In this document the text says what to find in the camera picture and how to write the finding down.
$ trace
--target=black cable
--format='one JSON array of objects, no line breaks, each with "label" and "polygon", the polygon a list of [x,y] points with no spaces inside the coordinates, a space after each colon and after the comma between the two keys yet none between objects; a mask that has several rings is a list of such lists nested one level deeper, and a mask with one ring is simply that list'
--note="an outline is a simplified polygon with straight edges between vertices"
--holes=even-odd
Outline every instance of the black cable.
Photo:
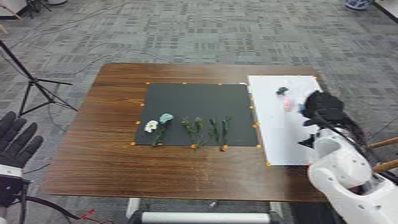
[{"label": "black cable", "polygon": [[12,62],[8,61],[8,59],[5,58],[1,51],[0,51],[0,55],[1,55],[1,58],[3,58],[3,60],[7,61],[8,65],[10,65],[10,67],[14,68],[16,72],[26,77],[26,75],[23,74],[23,72],[19,71],[19,69],[16,68],[16,65],[12,64]]},{"label": "black cable", "polygon": [[323,125],[327,126],[327,128],[332,130],[332,132],[343,137],[343,139],[348,141],[348,143],[351,144],[351,146],[357,149],[358,154],[364,156],[366,158],[366,154],[362,152],[362,146],[355,143],[355,141],[351,141],[351,139],[344,136],[344,134],[339,132],[339,130],[334,128],[334,126],[330,125],[330,123],[327,122],[327,120],[323,119],[323,117],[319,116],[318,111],[314,111],[314,115],[318,120],[321,121]]},{"label": "black cable", "polygon": [[40,198],[35,198],[32,196],[26,196],[26,201],[48,206],[49,208],[53,208],[71,219],[78,220],[78,216],[71,214],[71,212],[56,205],[53,204],[49,201],[42,200]]},{"label": "black cable", "polygon": [[49,104],[48,104],[48,106],[46,106],[46,112],[48,112],[48,117],[49,117],[49,121],[51,121],[51,123],[53,123],[53,126],[58,128],[58,130],[60,130],[62,132],[65,132],[65,129],[55,124],[55,121],[53,121],[53,115],[51,115],[51,112],[49,112]]},{"label": "black cable", "polygon": [[65,218],[65,221],[67,221],[67,224],[71,224],[71,219],[69,217],[62,214],[64,218]]},{"label": "black cable", "polygon": [[44,166],[40,166],[37,169],[26,171],[23,174],[33,173],[35,171],[39,171],[40,169],[44,169],[48,166],[49,166],[49,163]]},{"label": "black cable", "polygon": [[26,194],[28,194],[28,182],[23,181],[23,188],[21,188],[21,212],[19,212],[19,224],[24,224],[26,219]]},{"label": "black cable", "polygon": [[380,128],[380,130],[369,136],[369,138],[366,139],[366,142],[374,138],[374,136],[380,134],[380,132],[383,131],[383,129],[389,127],[389,125],[394,123],[396,120],[398,120],[398,117],[389,121],[389,123],[383,125],[383,127]]}]

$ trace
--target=cable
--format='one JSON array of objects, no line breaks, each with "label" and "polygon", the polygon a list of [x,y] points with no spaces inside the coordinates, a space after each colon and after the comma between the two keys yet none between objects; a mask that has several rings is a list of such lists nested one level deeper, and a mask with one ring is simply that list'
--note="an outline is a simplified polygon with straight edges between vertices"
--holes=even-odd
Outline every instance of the cable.
[{"label": "cable", "polygon": [[21,187],[21,212],[19,212],[19,224],[24,224],[26,219],[26,194],[28,194],[28,182],[23,181],[23,187]]},{"label": "cable", "polygon": [[49,201],[42,200],[40,198],[35,198],[32,196],[26,196],[26,201],[35,202],[37,204],[48,206],[49,208],[53,208],[71,219],[78,220],[78,216],[71,214],[71,212],[67,212],[67,210],[56,205],[53,204]]},{"label": "cable", "polygon": [[19,69],[16,68],[16,65],[12,64],[12,62],[8,61],[8,59],[5,58],[3,56],[3,52],[0,51],[0,55],[1,55],[1,58],[3,60],[7,61],[10,67],[14,68],[16,72],[26,77],[24,73],[19,71]]},{"label": "cable", "polygon": [[72,73],[69,73],[67,75],[76,75],[87,68],[88,68],[88,66],[103,59],[103,58],[106,58],[108,56],[113,56],[113,55],[104,55],[104,56],[101,56],[87,65],[85,65],[85,67],[76,71],[76,72],[72,72]]},{"label": "cable", "polygon": [[44,166],[40,166],[37,169],[26,171],[23,174],[26,175],[26,174],[33,173],[35,171],[42,170],[48,166],[49,166],[49,163]]},{"label": "cable", "polygon": [[49,112],[49,104],[46,106],[46,112],[48,112],[48,117],[49,117],[49,121],[53,123],[53,126],[58,128],[58,130],[65,133],[65,129],[55,124],[55,121],[53,121],[53,115],[51,115],[51,112]]},{"label": "cable", "polygon": [[[92,18],[94,16],[101,15],[106,11],[110,11],[112,9],[115,9],[117,7],[122,7],[124,5],[128,5],[128,4],[131,4],[131,3],[133,3],[133,2],[122,3],[120,5],[112,6],[112,7],[106,8],[106,9],[99,9],[99,10],[96,10],[96,11],[94,11],[94,12],[92,12],[92,13],[90,13],[80,20],[74,20],[74,21],[64,23],[60,26],[65,26],[67,24],[72,24],[72,23],[76,23],[76,22],[81,22],[85,19],[88,19],[88,18]],[[60,31],[64,31],[64,30],[74,28],[78,25],[80,25],[80,24],[76,24],[74,26],[65,27],[65,28],[62,28],[62,29],[58,29],[58,30],[48,32],[48,33],[40,33],[39,35],[35,35],[33,37],[30,37],[30,40],[32,40],[33,38],[37,38],[37,37],[40,37],[40,36],[51,34],[51,33],[56,33],[56,32],[60,32]],[[24,38],[24,39],[23,39],[12,46],[10,46],[10,48],[14,48],[14,47],[24,42],[24,40],[26,40],[26,38]]]},{"label": "cable", "polygon": [[380,130],[369,136],[369,138],[366,139],[366,142],[374,138],[374,136],[380,134],[380,132],[383,131],[383,129],[389,127],[389,125],[394,123],[396,120],[398,120],[398,117],[389,121],[389,123],[383,125],[383,127],[380,128]]},{"label": "cable", "polygon": [[69,217],[62,214],[64,218],[65,218],[65,221],[67,221],[67,224],[71,224],[71,219]]}]

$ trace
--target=metal stand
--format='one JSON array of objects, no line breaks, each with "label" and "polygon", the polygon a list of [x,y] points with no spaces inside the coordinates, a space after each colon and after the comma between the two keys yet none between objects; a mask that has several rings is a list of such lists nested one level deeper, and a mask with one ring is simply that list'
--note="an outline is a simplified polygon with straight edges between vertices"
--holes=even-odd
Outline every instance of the metal stand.
[{"label": "metal stand", "polygon": [[270,213],[202,213],[202,212],[144,212],[138,210],[140,199],[129,198],[128,224],[282,224],[282,218]]},{"label": "metal stand", "polygon": [[28,10],[30,10],[30,18],[33,18],[33,12],[40,12],[40,7],[46,8],[46,10],[51,12],[51,9],[48,8],[46,4],[40,2],[40,0],[26,0]]},{"label": "metal stand", "polygon": [[[46,79],[37,79],[32,74],[28,73],[28,70],[3,44],[3,42],[0,41],[0,47],[21,69],[21,72],[24,74],[24,77],[28,78],[28,86],[26,86],[26,91],[24,91],[24,95],[23,95],[23,101],[21,101],[21,107],[19,107],[19,113],[17,116],[21,117],[28,112],[32,112],[35,109],[39,109],[40,107],[44,107],[48,104],[56,104],[58,106],[65,107],[67,109],[76,110],[76,108],[71,106],[71,104],[62,100],[62,98],[55,95],[55,93],[46,89],[46,87],[40,85],[39,82],[48,82],[48,83],[55,83],[56,85],[71,85],[71,83],[65,82],[56,82]],[[44,95],[46,98],[46,102],[42,104],[39,104],[33,108],[30,108],[28,110],[24,110],[24,106],[26,106],[26,99],[28,99],[28,94],[30,94],[30,89],[32,87],[35,87],[39,89],[40,94]]]}]

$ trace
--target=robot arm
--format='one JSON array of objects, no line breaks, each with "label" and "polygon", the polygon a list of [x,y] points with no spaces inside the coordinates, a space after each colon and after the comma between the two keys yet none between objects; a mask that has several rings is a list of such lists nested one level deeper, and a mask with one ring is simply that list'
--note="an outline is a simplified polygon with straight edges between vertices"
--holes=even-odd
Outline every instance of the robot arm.
[{"label": "robot arm", "polygon": [[318,159],[307,170],[309,181],[348,224],[398,223],[396,184],[373,173],[367,160],[351,144],[353,138],[335,133],[337,129],[350,136],[351,129],[346,130],[335,120],[328,120],[330,125],[339,127],[334,130],[316,123],[312,117],[311,121],[319,126],[319,131],[312,142]]},{"label": "robot arm", "polygon": [[26,120],[8,112],[0,120],[0,224],[7,224],[7,207],[16,200],[26,205],[26,181],[21,169],[42,144],[42,137],[33,136],[37,124],[32,123],[19,134]]}]

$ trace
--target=artificial flower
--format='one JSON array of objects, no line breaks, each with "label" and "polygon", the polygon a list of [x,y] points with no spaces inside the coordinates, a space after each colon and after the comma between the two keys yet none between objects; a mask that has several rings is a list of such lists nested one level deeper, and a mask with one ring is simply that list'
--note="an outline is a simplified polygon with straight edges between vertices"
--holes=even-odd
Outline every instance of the artificial flower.
[{"label": "artificial flower", "polygon": [[172,118],[174,118],[174,116],[170,115],[170,114],[161,114],[161,116],[159,116],[159,123],[161,124],[165,124],[167,123],[167,121],[170,121],[172,120]]},{"label": "artificial flower", "polygon": [[147,123],[145,123],[145,132],[147,133],[152,133],[152,130],[156,130],[158,128],[158,121],[151,120]]}]

